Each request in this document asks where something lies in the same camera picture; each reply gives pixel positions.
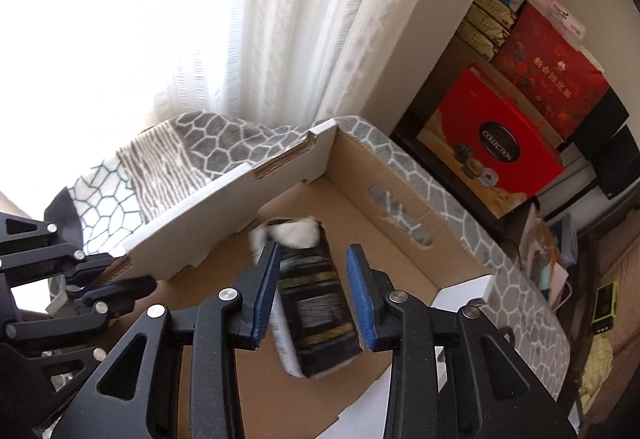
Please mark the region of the stacked beige boxes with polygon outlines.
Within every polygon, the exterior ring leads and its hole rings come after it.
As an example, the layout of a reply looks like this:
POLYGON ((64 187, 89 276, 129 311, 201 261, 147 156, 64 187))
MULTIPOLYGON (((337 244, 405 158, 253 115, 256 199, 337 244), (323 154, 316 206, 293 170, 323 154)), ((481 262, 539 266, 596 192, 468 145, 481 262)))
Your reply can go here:
POLYGON ((487 61, 508 39, 516 14, 501 0, 473 0, 456 35, 487 61))

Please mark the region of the black speaker box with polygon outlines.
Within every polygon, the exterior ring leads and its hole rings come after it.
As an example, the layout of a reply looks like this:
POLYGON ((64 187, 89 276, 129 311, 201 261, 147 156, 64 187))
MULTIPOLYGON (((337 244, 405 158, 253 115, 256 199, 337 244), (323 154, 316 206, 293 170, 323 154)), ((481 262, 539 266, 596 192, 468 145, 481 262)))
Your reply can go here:
POLYGON ((612 200, 639 178, 639 147, 626 125, 629 113, 608 88, 570 137, 591 164, 599 188, 612 200))

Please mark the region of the black tissue pack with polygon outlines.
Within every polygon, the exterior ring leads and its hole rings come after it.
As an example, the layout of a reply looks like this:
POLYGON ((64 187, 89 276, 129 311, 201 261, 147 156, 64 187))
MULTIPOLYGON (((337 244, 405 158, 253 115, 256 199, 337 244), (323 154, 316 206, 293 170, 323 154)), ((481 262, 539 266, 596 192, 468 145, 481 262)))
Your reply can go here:
POLYGON ((356 324, 322 223, 314 217, 273 218, 252 230, 248 240, 255 258, 269 243, 280 248, 269 325, 285 372, 318 378, 360 355, 356 324))

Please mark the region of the white sheer curtain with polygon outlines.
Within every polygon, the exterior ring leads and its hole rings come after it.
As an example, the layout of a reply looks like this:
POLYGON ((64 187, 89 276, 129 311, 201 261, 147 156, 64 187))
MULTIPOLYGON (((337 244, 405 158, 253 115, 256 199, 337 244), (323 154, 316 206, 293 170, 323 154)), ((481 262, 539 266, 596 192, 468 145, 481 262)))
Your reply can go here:
POLYGON ((214 0, 155 121, 212 110, 267 125, 360 114, 395 126, 472 0, 214 0))

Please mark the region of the yellow green small device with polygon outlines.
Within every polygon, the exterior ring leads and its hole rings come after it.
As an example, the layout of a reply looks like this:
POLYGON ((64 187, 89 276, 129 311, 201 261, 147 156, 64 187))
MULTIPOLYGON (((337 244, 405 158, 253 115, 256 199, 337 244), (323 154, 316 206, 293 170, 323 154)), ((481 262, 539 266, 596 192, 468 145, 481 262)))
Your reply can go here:
POLYGON ((619 290, 620 285, 617 281, 608 282, 597 290, 591 321, 593 335, 602 334, 613 329, 617 317, 619 290))

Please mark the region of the grey patterned blanket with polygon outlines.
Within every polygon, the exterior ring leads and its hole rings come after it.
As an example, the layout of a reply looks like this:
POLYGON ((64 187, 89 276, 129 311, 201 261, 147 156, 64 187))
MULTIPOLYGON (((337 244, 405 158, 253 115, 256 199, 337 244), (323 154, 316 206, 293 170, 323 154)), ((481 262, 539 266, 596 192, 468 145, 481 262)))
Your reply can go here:
MULTIPOLYGON (((570 364, 562 326, 528 277, 474 217, 413 158, 359 116, 341 131, 378 155, 439 214, 459 243, 495 277, 484 311, 510 326, 515 349, 558 397, 570 364)), ((66 241, 88 254, 122 255, 126 237, 243 163, 256 165, 292 147, 308 125, 266 125, 192 111, 145 130, 64 187, 44 209, 66 241)))

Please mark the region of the cardboard box tray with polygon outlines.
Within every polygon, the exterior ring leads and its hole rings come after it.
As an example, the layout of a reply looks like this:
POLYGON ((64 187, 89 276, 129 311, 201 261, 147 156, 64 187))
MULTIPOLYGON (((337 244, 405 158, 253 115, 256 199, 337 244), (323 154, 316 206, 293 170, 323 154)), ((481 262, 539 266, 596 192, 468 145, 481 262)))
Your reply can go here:
POLYGON ((250 266, 250 231, 276 217, 318 219, 337 267, 352 244, 399 289, 431 303, 444 287, 491 272, 408 181, 342 132, 337 120, 259 164, 243 163, 139 228, 117 277, 158 281, 145 306, 196 306, 250 266))

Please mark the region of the red collection gift box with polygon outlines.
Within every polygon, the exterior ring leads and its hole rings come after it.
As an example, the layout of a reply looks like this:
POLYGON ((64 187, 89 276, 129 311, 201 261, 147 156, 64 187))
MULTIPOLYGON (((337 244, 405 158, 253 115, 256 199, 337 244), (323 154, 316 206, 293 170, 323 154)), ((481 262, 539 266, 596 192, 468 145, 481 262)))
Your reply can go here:
POLYGON ((464 68, 421 129, 425 144, 501 218, 563 171, 560 153, 476 64, 464 68))

